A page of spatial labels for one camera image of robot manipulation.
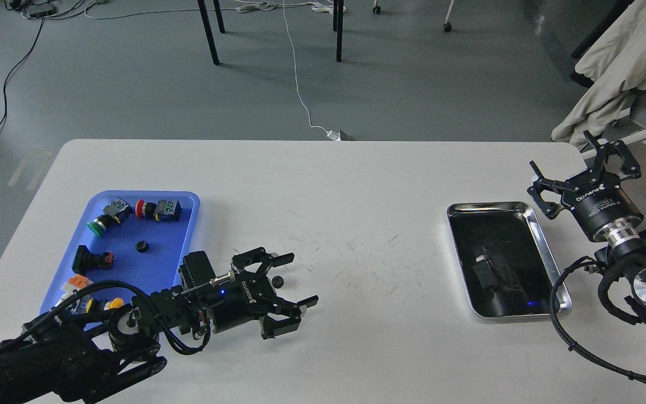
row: robotic arm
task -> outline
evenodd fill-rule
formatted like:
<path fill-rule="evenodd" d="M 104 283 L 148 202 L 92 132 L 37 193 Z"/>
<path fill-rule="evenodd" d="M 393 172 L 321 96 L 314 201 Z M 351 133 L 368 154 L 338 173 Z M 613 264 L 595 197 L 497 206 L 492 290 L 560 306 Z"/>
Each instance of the robotic arm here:
<path fill-rule="evenodd" d="M 150 295 L 119 281 L 84 287 L 24 324 L 19 337 L 0 343 L 0 404 L 31 401 L 49 392 L 66 402 L 101 401 L 164 369 L 166 358 L 157 355 L 160 333 L 177 353 L 193 355 L 203 350 L 211 332 L 249 320 L 259 320 L 263 339 L 294 332 L 318 296 L 286 301 L 276 296 L 267 278 L 269 269 L 293 259 L 292 253 L 276 256 L 258 248 L 234 256 L 231 269 L 216 277 L 206 253 L 198 251 L 183 259 L 181 286 Z M 252 264 L 260 265 L 255 272 L 246 271 Z M 93 314 L 68 309 L 83 296 L 110 287 L 132 291 L 131 304 Z M 187 347 L 171 331 L 176 327 L 182 334 L 191 332 L 200 345 Z M 113 350 L 101 350 L 93 342 L 103 333 Z"/>
<path fill-rule="evenodd" d="M 581 264 L 584 259 L 580 259 L 566 269 L 556 286 L 576 268 L 585 267 L 590 273 L 599 273 L 602 280 L 597 295 L 603 307 L 623 322 L 646 325 L 646 230 L 636 230 L 643 220 L 643 215 L 620 186 L 621 181 L 641 176 L 639 164 L 622 141 L 600 145 L 590 133 L 585 132 L 585 137 L 597 151 L 594 162 L 590 169 L 566 181 L 545 178 L 535 162 L 530 162 L 537 179 L 528 188 L 528 194 L 546 217 L 554 219 L 562 210 L 569 210 L 588 240 L 607 241 L 607 246 L 595 252 L 595 259 L 589 259 L 590 265 Z M 625 176 L 623 178 L 607 171 L 608 159 L 613 155 L 621 158 L 620 171 Z M 544 191 L 561 195 L 559 204 L 543 200 L 541 194 Z M 625 302 L 630 305 L 634 315 L 621 310 L 608 296 L 612 283 L 621 278 L 630 282 L 631 296 L 628 296 Z M 553 324 L 571 351 L 577 351 L 597 365 L 646 383 L 646 376 L 621 370 L 606 362 L 601 363 L 602 360 L 579 347 L 561 328 L 556 315 L 551 315 Z"/>

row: small black gear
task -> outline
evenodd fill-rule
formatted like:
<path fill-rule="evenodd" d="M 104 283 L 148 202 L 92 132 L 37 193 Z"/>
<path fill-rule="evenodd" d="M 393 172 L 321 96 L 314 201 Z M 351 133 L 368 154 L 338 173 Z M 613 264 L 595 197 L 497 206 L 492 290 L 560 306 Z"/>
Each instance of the small black gear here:
<path fill-rule="evenodd" d="M 138 251 L 139 253 L 145 253 L 148 250 L 149 250 L 149 243 L 147 243 L 146 240 L 141 240 L 138 243 L 136 243 L 136 251 Z"/>
<path fill-rule="evenodd" d="M 274 277 L 271 278 L 271 284 L 276 289 L 280 289 L 284 284 L 283 277 L 280 276 L 279 274 L 277 274 L 277 276 L 274 276 Z"/>

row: gray floor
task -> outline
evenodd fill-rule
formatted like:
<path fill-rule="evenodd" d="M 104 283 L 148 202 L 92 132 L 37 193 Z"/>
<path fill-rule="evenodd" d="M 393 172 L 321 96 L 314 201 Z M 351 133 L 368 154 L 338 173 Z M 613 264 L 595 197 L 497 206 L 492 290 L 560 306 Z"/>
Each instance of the gray floor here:
<path fill-rule="evenodd" d="M 446 34 L 447 2 L 382 0 L 382 14 L 373 15 L 372 2 L 351 0 L 343 63 L 334 62 L 330 15 L 302 7 L 287 16 L 314 125 L 342 128 L 355 140 L 549 141 L 584 94 L 566 78 L 573 65 L 567 55 L 612 3 L 459 2 Z M 90 13 L 195 7 L 193 0 L 110 0 Z M 327 141 L 323 131 L 308 128 L 298 102 L 282 11 L 225 11 L 224 20 L 228 33 L 215 33 L 223 62 L 218 67 L 197 12 L 44 24 L 34 53 L 7 90 L 0 255 L 31 202 L 39 172 L 69 140 Z M 3 79 L 38 26 L 0 2 L 0 118 Z M 615 130 L 636 128 L 628 123 Z M 644 179 L 628 182 L 628 190 L 646 212 L 646 146 L 633 151 Z M 23 159 L 25 169 L 13 183 Z M 56 218 L 41 219 L 32 236 L 41 238 L 38 253 L 48 254 L 46 221 Z"/>

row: white power cable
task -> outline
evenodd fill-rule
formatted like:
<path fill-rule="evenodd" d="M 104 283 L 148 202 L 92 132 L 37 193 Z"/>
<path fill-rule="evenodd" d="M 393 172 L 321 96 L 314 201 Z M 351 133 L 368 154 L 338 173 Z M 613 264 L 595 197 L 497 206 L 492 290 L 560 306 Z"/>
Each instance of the white power cable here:
<path fill-rule="evenodd" d="M 248 13 L 250 11 L 272 11 L 276 8 L 294 8 L 294 7 L 303 7 L 310 6 L 311 10 L 316 11 L 316 13 L 333 13 L 333 0 L 327 0 L 328 4 L 323 4 L 321 2 L 305 2 L 305 3 L 288 3 L 285 1 L 283 3 L 276 2 L 246 2 L 245 0 L 234 0 L 237 3 L 244 3 L 244 6 L 236 7 L 236 11 L 239 13 Z"/>
<path fill-rule="evenodd" d="M 301 105 L 303 105 L 303 108 L 306 109 L 306 113 L 308 114 L 308 126 L 310 126 L 310 128 L 321 128 L 323 131 L 326 132 L 326 135 L 330 135 L 331 133 L 333 133 L 333 131 L 326 130 L 326 128 L 323 128 L 323 126 L 313 125 L 313 123 L 311 122 L 311 112 L 310 110 L 308 110 L 308 107 L 306 107 L 306 103 L 303 102 L 303 97 L 301 97 L 301 91 L 298 88 L 298 64 L 296 63 L 296 48 L 295 46 L 293 46 L 293 38 L 290 37 L 290 30 L 288 28 L 288 19 L 285 18 L 285 8 L 286 8 L 285 0 L 283 0 L 283 6 L 282 6 L 283 20 L 285 21 L 285 33 L 288 34 L 288 39 L 290 41 L 290 50 L 293 51 L 293 72 L 296 78 L 296 94 L 298 94 L 298 100 L 301 101 Z"/>
<path fill-rule="evenodd" d="M 276 2 L 247 2 L 245 0 L 234 0 L 234 2 L 237 3 L 243 3 L 243 6 L 238 6 L 236 8 L 221 8 L 221 11 L 231 11 L 231 10 L 236 10 L 239 13 L 248 13 L 251 11 L 272 11 L 276 10 L 277 8 L 293 8 L 293 7 L 303 7 L 303 6 L 310 6 L 311 10 L 315 11 L 316 13 L 333 13 L 333 0 L 327 0 L 328 5 L 325 5 L 321 2 L 305 2 L 305 3 L 290 3 L 290 4 L 285 4 L 284 3 L 276 3 Z M 138 13 L 131 13 L 130 15 L 120 15 L 120 16 L 92 16 L 89 15 L 88 11 L 97 5 L 98 2 L 96 0 L 91 0 L 86 7 L 84 8 L 83 15 L 87 16 L 88 18 L 91 18 L 92 20 L 115 20 L 118 18 L 126 18 L 129 16 L 137 16 L 137 15 L 152 15 L 152 13 L 173 13 L 173 12 L 180 12 L 180 11 L 200 11 L 199 8 L 183 8 L 182 10 L 158 10 L 158 11 L 142 11 Z M 348 10 L 346 7 L 343 7 L 343 12 L 345 13 L 346 10 Z"/>

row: white table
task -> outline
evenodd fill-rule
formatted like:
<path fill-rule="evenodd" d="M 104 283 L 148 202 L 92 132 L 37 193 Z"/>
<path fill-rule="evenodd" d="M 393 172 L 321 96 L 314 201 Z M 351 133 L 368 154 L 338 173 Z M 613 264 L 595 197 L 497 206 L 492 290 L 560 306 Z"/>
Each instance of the white table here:
<path fill-rule="evenodd" d="M 548 320 L 493 323 L 467 303 L 446 209 L 522 200 L 584 168 L 554 143 L 77 140 L 62 148 L 0 260 L 0 340 L 33 319 L 88 200 L 107 189 L 192 191 L 191 250 L 218 273 L 236 251 L 296 254 L 279 295 L 313 294 L 297 332 L 251 322 L 106 402 L 646 402 L 646 386 L 568 353 Z M 599 245 L 569 214 L 541 225 L 561 268 Z M 646 373 L 646 328 L 608 315 L 599 276 L 567 282 L 579 342 Z M 620 284 L 615 296 L 628 288 Z M 53 394 L 38 402 L 59 402 Z"/>

